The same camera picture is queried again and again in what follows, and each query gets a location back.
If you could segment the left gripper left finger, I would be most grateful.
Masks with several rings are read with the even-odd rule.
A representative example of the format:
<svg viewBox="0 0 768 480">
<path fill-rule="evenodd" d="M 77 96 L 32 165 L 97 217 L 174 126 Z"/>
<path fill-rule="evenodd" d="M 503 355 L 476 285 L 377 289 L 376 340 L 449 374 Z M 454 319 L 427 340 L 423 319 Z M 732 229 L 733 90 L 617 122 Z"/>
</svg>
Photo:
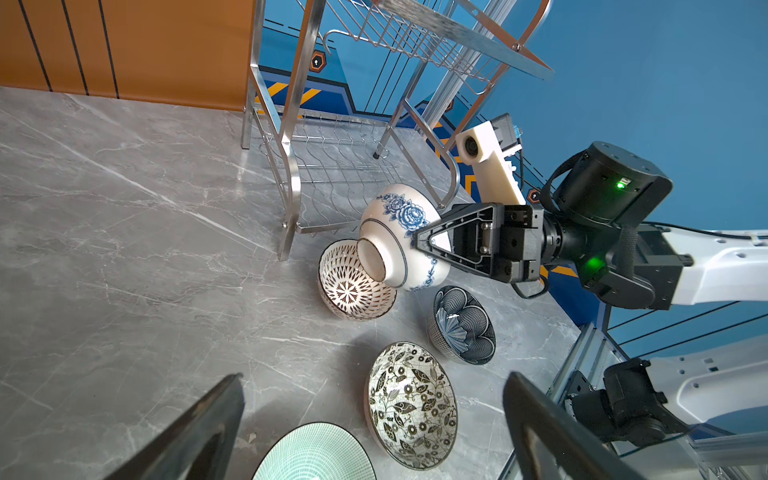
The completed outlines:
<svg viewBox="0 0 768 480">
<path fill-rule="evenodd" d="M 222 479 L 242 420 L 240 373 L 229 374 L 110 479 Z"/>
</svg>

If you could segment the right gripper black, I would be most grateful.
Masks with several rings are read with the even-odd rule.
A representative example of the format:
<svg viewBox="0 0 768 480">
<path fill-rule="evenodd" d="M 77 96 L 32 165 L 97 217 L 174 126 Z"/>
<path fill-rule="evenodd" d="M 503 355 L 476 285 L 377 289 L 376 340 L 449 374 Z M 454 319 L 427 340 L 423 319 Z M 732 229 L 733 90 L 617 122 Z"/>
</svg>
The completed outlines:
<svg viewBox="0 0 768 480">
<path fill-rule="evenodd" d="M 416 230 L 411 245 L 438 262 L 476 276 L 516 284 L 540 277 L 544 210 L 537 205 L 455 204 L 438 220 Z M 484 231 L 491 242 L 483 243 Z M 444 249 L 428 240 L 451 233 L 458 242 Z"/>
</svg>

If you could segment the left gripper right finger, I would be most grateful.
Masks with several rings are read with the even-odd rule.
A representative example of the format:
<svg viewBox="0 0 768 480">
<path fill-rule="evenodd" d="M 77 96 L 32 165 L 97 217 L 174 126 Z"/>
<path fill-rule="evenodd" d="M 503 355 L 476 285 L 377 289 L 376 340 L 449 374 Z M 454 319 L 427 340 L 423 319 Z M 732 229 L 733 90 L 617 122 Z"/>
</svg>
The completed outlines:
<svg viewBox="0 0 768 480">
<path fill-rule="evenodd" d="M 640 479 L 523 374 L 513 371 L 503 407 L 524 479 Z"/>
</svg>

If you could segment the blue floral white bowl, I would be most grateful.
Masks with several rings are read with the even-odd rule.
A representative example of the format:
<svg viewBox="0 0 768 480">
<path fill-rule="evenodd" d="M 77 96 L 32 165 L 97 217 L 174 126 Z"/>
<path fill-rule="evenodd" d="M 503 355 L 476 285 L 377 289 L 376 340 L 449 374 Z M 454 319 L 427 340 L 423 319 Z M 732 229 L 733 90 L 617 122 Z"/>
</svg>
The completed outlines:
<svg viewBox="0 0 768 480">
<path fill-rule="evenodd" d="M 417 291 L 442 284 L 450 266 L 417 251 L 413 233 L 438 220 L 432 203 L 405 184 L 384 188 L 364 210 L 357 253 L 374 280 L 403 291 Z"/>
</svg>

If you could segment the pale green ribbed bowl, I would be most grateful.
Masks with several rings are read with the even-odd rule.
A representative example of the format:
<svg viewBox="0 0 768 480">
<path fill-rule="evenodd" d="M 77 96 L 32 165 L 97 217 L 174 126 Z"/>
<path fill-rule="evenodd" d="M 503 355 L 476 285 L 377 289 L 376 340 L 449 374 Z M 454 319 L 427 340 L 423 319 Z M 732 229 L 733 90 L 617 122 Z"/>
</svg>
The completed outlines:
<svg viewBox="0 0 768 480">
<path fill-rule="evenodd" d="M 333 423 L 301 425 L 277 441 L 252 479 L 376 479 L 360 442 Z"/>
</svg>

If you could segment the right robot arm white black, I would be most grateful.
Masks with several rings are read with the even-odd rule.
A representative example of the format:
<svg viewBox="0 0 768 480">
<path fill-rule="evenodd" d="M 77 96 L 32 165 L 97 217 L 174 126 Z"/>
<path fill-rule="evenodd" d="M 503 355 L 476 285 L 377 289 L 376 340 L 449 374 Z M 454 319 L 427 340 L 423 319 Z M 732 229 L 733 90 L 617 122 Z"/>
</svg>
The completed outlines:
<svg viewBox="0 0 768 480">
<path fill-rule="evenodd" d="M 596 141 L 563 162 L 534 206 L 459 204 L 413 233 L 412 245 L 472 274 L 518 285 L 541 266 L 572 265 L 604 304 L 763 301 L 767 239 L 654 223 L 672 181 L 652 162 Z M 601 389 L 572 400 L 576 420 L 604 442 L 638 447 L 767 403 L 767 341 L 759 337 L 679 357 L 608 367 Z"/>
</svg>

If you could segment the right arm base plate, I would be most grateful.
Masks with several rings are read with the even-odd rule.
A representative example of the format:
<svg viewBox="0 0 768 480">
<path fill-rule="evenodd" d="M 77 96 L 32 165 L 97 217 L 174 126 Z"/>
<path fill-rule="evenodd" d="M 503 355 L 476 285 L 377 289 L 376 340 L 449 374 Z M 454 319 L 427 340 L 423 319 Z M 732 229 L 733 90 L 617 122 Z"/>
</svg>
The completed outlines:
<svg viewBox="0 0 768 480">
<path fill-rule="evenodd" d="M 561 407 L 573 418 L 589 416 L 599 405 L 599 394 L 580 371 L 575 370 L 566 382 Z"/>
</svg>

